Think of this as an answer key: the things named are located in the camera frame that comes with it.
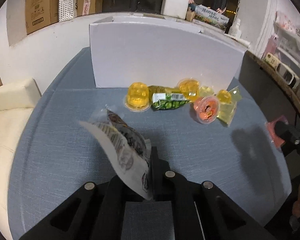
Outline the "white barcode meat snack packet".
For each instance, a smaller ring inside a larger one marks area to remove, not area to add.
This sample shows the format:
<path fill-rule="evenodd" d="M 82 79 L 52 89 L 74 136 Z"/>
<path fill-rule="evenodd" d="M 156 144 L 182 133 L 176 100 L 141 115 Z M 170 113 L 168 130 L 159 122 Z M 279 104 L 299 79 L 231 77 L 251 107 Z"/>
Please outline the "white barcode meat snack packet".
<path fill-rule="evenodd" d="M 79 124 L 98 141 L 123 183 L 144 199 L 151 200 L 151 141 L 107 108 Z"/>

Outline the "large yellow jelly cup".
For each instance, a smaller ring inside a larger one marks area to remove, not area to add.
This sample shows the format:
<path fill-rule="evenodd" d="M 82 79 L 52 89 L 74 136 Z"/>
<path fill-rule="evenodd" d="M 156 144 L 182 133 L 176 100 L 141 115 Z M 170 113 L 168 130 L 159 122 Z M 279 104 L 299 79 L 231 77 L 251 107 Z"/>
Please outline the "large yellow jelly cup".
<path fill-rule="evenodd" d="M 135 82 L 130 85 L 125 97 L 125 106 L 134 112 L 143 112 L 149 109 L 149 88 L 146 84 Z"/>

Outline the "pale yellow jelly cup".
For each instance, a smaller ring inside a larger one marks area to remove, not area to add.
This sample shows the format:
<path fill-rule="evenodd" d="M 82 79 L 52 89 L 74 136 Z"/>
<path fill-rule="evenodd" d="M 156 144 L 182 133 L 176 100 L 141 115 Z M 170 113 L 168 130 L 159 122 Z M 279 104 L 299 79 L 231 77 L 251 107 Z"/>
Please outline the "pale yellow jelly cup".
<path fill-rule="evenodd" d="M 207 86 L 202 86 L 199 89 L 199 96 L 202 98 L 205 98 L 207 96 L 212 96 L 214 95 L 214 91 L 211 87 L 207 87 Z"/>

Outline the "white grey alarm clock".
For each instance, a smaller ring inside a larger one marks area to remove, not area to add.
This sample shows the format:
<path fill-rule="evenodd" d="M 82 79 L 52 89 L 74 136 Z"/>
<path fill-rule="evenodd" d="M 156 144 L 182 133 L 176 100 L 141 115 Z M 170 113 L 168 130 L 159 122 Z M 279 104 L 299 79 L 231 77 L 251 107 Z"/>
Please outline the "white grey alarm clock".
<path fill-rule="evenodd" d="M 300 80 L 294 71 L 284 63 L 279 63 L 275 71 L 290 88 L 294 88 Z"/>

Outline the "orange fruit jelly cup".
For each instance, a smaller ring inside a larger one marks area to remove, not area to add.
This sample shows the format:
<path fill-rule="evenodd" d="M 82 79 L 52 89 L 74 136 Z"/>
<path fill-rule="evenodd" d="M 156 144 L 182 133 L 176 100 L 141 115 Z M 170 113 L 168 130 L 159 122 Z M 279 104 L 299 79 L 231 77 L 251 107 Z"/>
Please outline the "orange fruit jelly cup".
<path fill-rule="evenodd" d="M 219 113 L 219 107 L 219 100 L 213 95 L 198 98 L 193 103 L 196 118 L 201 124 L 210 124 L 215 121 Z"/>

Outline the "blue grey table cloth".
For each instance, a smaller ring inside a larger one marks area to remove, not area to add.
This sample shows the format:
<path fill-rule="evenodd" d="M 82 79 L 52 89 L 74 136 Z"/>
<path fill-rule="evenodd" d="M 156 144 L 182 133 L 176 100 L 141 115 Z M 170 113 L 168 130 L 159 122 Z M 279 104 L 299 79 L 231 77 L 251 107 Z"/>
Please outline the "blue grey table cloth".
<path fill-rule="evenodd" d="M 261 225 L 291 193 L 283 154 L 271 142 L 264 114 L 233 79 L 242 100 L 229 126 L 194 119 L 191 106 L 135 113 L 123 104 L 126 90 L 96 88 L 90 49 L 82 49 L 58 74 L 33 110 L 12 164 L 8 222 L 14 239 L 88 181 L 115 172 L 96 139 L 79 122 L 111 108 L 157 147 L 161 159 L 188 180 L 209 180 Z"/>

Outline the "green yellow snack packet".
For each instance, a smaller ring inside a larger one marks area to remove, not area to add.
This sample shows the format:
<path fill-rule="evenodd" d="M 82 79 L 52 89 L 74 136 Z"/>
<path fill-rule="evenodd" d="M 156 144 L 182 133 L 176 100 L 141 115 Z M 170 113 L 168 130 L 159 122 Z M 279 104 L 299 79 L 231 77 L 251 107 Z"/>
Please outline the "green yellow snack packet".
<path fill-rule="evenodd" d="M 178 88 L 148 86 L 149 100 L 154 110 L 178 109 L 189 103 L 189 99 Z"/>

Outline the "pale yellow jelly pouch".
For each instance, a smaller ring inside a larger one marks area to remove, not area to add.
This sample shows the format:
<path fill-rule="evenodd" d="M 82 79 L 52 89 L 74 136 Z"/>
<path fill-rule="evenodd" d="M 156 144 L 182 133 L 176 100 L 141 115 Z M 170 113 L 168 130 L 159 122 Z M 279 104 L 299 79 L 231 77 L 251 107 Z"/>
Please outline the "pale yellow jelly pouch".
<path fill-rule="evenodd" d="M 239 87 L 235 87 L 228 91 L 231 94 L 232 102 L 230 104 L 220 103 L 217 118 L 229 126 L 236 113 L 237 104 L 242 100 Z"/>

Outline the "dark wooden side table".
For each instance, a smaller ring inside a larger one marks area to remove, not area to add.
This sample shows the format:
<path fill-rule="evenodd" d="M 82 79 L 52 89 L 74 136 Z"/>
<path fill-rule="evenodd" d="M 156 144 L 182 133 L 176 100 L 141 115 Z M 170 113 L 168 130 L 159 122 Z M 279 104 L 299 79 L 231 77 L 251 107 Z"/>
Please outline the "dark wooden side table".
<path fill-rule="evenodd" d="M 268 122 L 284 116 L 300 128 L 300 100 L 267 63 L 246 51 L 237 79 L 253 97 Z"/>

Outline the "clear plastic drawer organizer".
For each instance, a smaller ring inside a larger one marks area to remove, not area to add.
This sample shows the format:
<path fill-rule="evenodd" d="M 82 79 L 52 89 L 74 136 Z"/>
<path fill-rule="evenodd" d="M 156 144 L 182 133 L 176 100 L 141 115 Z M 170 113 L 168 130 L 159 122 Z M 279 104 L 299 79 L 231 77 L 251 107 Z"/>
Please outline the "clear plastic drawer organizer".
<path fill-rule="evenodd" d="M 274 20 L 274 33 L 268 39 L 263 57 L 273 54 L 300 76 L 300 25 L 283 12 L 277 11 Z"/>

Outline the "small yellow jelly cup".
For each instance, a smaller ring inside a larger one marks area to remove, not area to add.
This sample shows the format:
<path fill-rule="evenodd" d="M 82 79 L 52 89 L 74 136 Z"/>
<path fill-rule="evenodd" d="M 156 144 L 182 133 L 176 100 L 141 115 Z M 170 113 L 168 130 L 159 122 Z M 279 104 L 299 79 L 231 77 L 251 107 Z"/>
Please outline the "small yellow jelly cup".
<path fill-rule="evenodd" d="M 216 97 L 218 98 L 220 103 L 230 104 L 232 102 L 231 94 L 224 89 L 221 89 L 217 94 Z"/>

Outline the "large brown cardboard box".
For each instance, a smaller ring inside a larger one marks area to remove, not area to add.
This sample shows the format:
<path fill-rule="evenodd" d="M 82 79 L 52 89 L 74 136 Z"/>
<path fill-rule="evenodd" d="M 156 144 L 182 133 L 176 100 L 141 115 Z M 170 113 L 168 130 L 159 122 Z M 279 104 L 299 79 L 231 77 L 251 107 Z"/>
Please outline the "large brown cardboard box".
<path fill-rule="evenodd" d="M 26 0 L 27 35 L 58 22 L 59 0 Z"/>

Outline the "cream leather sofa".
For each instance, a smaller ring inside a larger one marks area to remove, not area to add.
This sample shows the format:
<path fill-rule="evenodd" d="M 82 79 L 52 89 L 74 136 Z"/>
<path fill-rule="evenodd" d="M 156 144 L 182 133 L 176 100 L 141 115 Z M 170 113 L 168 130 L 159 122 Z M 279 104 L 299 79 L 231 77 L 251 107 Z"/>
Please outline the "cream leather sofa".
<path fill-rule="evenodd" d="M 0 86 L 0 233 L 12 239 L 8 222 L 8 185 L 22 132 L 41 97 L 33 78 Z"/>

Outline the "cream patterned small box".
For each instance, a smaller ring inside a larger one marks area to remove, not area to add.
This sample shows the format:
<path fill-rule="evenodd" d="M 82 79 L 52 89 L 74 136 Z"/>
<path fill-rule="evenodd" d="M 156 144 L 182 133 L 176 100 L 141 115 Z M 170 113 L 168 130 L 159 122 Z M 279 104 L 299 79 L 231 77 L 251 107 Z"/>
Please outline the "cream patterned small box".
<path fill-rule="evenodd" d="M 281 63 L 281 61 L 272 53 L 267 53 L 266 56 L 264 57 L 264 61 L 274 69 L 276 69 Z"/>

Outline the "pink jelly cup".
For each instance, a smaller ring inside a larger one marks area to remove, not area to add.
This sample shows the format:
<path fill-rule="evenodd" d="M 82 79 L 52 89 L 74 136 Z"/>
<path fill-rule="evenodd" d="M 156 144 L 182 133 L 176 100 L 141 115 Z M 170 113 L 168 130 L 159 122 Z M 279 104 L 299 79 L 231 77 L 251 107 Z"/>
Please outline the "pink jelly cup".
<path fill-rule="evenodd" d="M 266 122 L 266 129 L 268 131 L 269 137 L 271 142 L 274 143 L 275 147 L 277 149 L 279 149 L 283 144 L 284 144 L 284 140 L 281 139 L 278 135 L 276 135 L 275 133 L 275 124 L 281 121 L 285 124 L 288 124 L 288 120 L 286 119 L 286 117 L 284 115 L 280 116 L 279 118 L 271 121 L 271 122 Z"/>

